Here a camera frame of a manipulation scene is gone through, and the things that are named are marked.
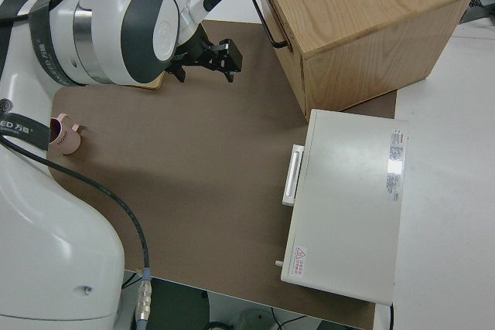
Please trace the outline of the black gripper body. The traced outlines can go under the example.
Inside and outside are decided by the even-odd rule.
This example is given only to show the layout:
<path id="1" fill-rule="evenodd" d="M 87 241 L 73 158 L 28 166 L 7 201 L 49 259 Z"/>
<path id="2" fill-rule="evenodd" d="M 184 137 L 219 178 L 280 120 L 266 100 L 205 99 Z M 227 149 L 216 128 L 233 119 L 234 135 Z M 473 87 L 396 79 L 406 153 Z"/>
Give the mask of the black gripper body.
<path id="1" fill-rule="evenodd" d="M 170 61 L 170 73 L 178 73 L 184 66 L 202 66 L 221 73 L 239 73 L 243 56 L 232 39 L 223 39 L 213 44 L 204 30 L 176 48 Z"/>

